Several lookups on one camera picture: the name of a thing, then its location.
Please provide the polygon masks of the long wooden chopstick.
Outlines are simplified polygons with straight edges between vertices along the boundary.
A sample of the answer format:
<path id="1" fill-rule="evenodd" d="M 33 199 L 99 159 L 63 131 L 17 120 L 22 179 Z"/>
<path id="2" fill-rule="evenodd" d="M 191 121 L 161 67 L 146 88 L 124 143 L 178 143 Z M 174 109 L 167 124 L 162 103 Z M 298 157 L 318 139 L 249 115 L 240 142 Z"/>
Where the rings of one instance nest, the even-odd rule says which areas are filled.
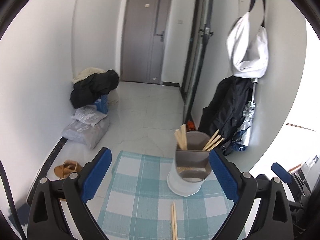
<path id="1" fill-rule="evenodd" d="M 174 206 L 171 204 L 171 228 L 172 228 L 172 239 L 175 240 L 175 222 L 174 222 Z"/>

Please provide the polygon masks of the tan suede boot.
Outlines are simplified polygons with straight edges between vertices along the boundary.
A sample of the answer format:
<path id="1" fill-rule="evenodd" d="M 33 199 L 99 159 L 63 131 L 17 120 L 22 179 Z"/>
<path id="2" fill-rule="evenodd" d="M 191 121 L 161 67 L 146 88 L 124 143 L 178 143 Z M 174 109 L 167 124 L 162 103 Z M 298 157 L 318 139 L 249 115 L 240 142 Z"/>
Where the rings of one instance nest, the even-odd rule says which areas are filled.
<path id="1" fill-rule="evenodd" d="M 61 180 L 66 179 L 72 172 L 74 172 L 74 170 L 74 165 L 59 165 L 54 168 L 54 174 Z"/>
<path id="2" fill-rule="evenodd" d="M 82 166 L 77 161 L 66 160 L 62 165 L 62 171 L 64 175 L 80 172 L 82 170 Z"/>

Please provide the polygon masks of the silver folded umbrella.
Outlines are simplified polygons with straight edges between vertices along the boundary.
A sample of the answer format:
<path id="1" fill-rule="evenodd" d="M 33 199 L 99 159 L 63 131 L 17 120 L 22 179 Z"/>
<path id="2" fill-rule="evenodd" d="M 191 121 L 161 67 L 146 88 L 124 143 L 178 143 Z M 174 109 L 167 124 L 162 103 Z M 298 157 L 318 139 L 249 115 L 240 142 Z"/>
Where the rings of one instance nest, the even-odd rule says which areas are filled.
<path id="1" fill-rule="evenodd" d="M 254 114 L 255 102 L 249 101 L 242 112 L 242 123 L 232 137 L 232 150 L 244 152 L 249 146 Z"/>

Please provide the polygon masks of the grey plastic parcel bag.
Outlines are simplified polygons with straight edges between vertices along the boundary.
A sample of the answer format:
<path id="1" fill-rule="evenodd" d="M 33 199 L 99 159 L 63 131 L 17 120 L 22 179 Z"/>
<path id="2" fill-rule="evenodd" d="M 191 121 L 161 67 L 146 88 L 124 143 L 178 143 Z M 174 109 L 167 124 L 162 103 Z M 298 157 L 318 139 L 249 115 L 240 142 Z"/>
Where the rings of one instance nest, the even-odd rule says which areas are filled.
<path id="1" fill-rule="evenodd" d="M 73 120 L 62 131 L 62 137 L 86 145 L 89 150 L 92 150 L 107 132 L 109 124 L 108 117 L 100 120 L 95 126 Z"/>

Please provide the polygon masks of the white grey utensil holder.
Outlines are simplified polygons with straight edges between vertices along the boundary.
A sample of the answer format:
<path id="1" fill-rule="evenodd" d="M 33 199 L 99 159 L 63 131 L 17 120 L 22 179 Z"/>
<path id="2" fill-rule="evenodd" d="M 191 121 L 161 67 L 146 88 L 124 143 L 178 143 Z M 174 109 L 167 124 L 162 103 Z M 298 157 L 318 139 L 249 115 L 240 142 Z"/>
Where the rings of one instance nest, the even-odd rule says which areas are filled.
<path id="1" fill-rule="evenodd" d="M 202 132 L 186 133 L 187 149 L 176 146 L 167 185 L 176 195 L 189 197 L 199 192 L 202 184 L 211 174 L 209 152 L 202 149 L 210 137 Z"/>

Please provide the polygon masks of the teal plaid tablecloth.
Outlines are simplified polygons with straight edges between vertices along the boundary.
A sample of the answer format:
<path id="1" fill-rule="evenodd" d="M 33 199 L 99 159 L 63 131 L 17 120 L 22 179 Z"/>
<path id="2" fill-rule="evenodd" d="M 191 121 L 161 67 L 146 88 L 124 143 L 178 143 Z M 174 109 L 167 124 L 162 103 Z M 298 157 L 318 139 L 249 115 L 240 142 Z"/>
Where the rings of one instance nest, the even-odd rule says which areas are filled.
<path id="1" fill-rule="evenodd" d="M 212 239 L 233 207 L 211 173 L 187 198 L 167 185 L 172 159 L 121 151 L 98 224 L 109 239 L 172 239 L 171 205 L 178 239 Z"/>

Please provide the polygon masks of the white plastic parcel bag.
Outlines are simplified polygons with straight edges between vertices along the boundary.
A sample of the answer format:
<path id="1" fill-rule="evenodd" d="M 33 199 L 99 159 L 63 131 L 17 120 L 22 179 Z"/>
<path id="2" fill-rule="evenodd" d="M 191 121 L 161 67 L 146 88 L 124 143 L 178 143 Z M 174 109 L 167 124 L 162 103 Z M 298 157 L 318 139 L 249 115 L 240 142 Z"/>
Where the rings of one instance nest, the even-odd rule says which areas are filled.
<path id="1" fill-rule="evenodd" d="M 80 107 L 75 111 L 73 115 L 74 120 L 92 127 L 94 127 L 106 117 L 107 114 L 101 113 L 91 106 Z"/>

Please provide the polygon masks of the blue cardboard box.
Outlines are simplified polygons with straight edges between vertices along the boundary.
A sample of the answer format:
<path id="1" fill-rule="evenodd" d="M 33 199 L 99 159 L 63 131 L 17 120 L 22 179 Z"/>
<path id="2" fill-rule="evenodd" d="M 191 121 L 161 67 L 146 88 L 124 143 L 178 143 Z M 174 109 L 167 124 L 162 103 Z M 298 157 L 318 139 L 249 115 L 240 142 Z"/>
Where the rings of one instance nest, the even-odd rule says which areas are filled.
<path id="1" fill-rule="evenodd" d="M 96 110 L 107 114 L 108 113 L 108 99 L 107 99 L 107 95 L 102 95 L 101 97 L 99 97 L 94 103 L 93 106 L 96 107 Z"/>

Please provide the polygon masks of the black hanging coat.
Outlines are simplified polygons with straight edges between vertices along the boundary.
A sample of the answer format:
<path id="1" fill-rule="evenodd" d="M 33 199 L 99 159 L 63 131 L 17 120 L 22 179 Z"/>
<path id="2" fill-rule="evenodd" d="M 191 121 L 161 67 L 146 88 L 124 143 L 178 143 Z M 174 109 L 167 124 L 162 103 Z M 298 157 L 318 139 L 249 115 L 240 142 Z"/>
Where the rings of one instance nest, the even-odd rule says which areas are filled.
<path id="1" fill-rule="evenodd" d="M 219 130 L 224 141 L 217 148 L 223 155 L 232 152 L 232 137 L 244 121 L 242 113 L 252 92 L 250 79 L 230 76 L 217 85 L 212 101 L 202 111 L 198 131 L 211 137 Z"/>

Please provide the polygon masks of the black jacket on floor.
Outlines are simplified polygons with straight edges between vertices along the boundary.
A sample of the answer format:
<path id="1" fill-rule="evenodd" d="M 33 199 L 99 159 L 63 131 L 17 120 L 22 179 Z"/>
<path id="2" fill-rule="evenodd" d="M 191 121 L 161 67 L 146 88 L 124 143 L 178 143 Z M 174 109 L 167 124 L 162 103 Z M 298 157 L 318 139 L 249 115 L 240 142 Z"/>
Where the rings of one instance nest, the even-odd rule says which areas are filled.
<path id="1" fill-rule="evenodd" d="M 91 105 L 103 95 L 116 89 L 119 75 L 114 70 L 94 73 L 73 85 L 70 101 L 75 109 Z"/>

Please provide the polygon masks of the beige cloth bundle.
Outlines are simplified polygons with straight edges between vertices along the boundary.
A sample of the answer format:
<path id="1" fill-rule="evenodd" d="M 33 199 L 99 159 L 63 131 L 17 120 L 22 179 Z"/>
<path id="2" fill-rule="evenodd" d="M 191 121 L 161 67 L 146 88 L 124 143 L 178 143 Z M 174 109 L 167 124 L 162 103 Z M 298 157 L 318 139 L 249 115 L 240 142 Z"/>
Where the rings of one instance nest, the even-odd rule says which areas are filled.
<path id="1" fill-rule="evenodd" d="M 94 68 L 94 67 L 89 67 L 81 71 L 73 80 L 72 84 L 76 84 L 77 82 L 80 82 L 84 80 L 85 78 L 89 77 L 92 74 L 101 74 L 105 73 L 106 71 L 100 68 Z"/>

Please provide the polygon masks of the dark side door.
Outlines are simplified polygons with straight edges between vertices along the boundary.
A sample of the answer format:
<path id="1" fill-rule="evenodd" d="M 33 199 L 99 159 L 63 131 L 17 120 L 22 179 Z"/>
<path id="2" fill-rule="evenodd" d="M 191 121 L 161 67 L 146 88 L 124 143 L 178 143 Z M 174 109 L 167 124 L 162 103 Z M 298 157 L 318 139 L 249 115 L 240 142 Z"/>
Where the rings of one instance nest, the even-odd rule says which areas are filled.
<path id="1" fill-rule="evenodd" d="M 191 110 L 200 80 L 206 47 L 214 34 L 211 31 L 212 8 L 213 0 L 195 0 L 187 59 L 180 88 L 184 101 L 184 124 L 191 118 Z"/>

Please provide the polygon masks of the white hanging bag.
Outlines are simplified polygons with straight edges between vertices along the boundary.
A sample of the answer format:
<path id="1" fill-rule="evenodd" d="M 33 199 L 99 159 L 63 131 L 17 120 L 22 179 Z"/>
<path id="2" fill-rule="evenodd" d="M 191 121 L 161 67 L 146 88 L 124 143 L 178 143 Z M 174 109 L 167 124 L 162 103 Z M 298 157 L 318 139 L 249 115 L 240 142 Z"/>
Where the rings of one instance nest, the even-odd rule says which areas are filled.
<path id="1" fill-rule="evenodd" d="M 262 25 L 252 40 L 249 39 L 250 12 L 239 18 L 230 29 L 226 40 L 228 58 L 234 76 L 259 79 L 268 67 L 268 38 Z"/>

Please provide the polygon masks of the grey entrance door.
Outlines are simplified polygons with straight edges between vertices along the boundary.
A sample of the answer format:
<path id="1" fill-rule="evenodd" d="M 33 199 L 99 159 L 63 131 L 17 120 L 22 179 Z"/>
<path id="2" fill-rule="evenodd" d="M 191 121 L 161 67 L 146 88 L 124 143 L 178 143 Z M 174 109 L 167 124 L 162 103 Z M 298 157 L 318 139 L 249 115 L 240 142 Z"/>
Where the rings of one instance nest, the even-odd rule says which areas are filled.
<path id="1" fill-rule="evenodd" d="M 171 0 L 127 0 L 121 44 L 121 80 L 161 83 Z"/>

